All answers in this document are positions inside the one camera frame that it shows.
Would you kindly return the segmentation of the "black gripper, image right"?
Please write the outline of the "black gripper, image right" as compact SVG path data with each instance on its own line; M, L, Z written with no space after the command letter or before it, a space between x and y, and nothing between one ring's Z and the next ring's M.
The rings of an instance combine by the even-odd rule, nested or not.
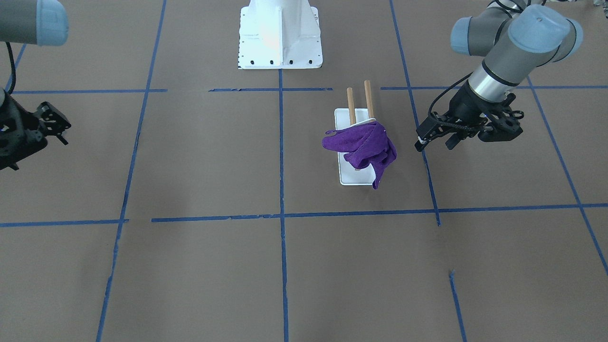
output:
M512 141L523 133L519 120L523 111L512 110L515 95L507 93L499 102L488 102L471 89L469 82L450 100L446 115L432 113L417 127L415 149L422 152L430 142L450 135L446 147L453 150L461 141L477 136L483 142Z

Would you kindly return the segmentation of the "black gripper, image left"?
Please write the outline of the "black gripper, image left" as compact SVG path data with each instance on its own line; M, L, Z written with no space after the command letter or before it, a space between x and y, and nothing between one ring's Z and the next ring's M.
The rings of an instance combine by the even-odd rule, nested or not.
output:
M2 93L0 168L17 171L17 162L43 150L48 136L63 145L69 142L64 132L72 127L67 117L50 102L42 102L35 112L27 111L11 95Z

